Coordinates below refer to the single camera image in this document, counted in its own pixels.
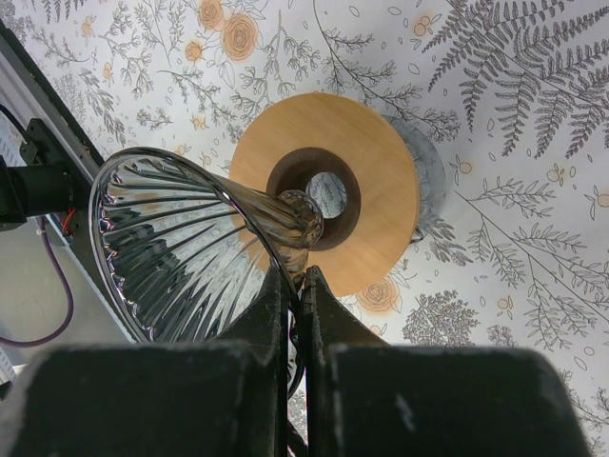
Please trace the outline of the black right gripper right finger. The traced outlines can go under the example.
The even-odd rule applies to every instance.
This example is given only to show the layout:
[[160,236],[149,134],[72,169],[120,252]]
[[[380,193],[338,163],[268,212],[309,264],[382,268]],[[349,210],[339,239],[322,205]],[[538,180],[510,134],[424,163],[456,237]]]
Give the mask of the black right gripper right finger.
[[521,348],[391,346],[304,280],[313,456],[585,456],[549,361]]

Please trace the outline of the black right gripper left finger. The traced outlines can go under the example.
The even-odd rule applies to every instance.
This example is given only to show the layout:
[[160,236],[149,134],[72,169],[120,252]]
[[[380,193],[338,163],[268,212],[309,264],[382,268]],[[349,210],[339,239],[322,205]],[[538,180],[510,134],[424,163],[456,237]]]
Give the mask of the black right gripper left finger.
[[218,337],[59,347],[1,405],[5,456],[284,456],[287,296],[270,270]]

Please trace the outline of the clear ribbed glass dripper cone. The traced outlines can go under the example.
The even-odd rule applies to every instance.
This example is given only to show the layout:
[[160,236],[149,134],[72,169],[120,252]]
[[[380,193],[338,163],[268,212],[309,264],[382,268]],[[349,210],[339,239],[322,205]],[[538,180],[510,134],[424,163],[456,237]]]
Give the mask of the clear ribbed glass dripper cone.
[[89,239],[115,313],[138,343],[216,337],[258,298],[270,272],[294,295],[323,234],[318,204],[276,196],[155,148],[117,152],[88,201]]

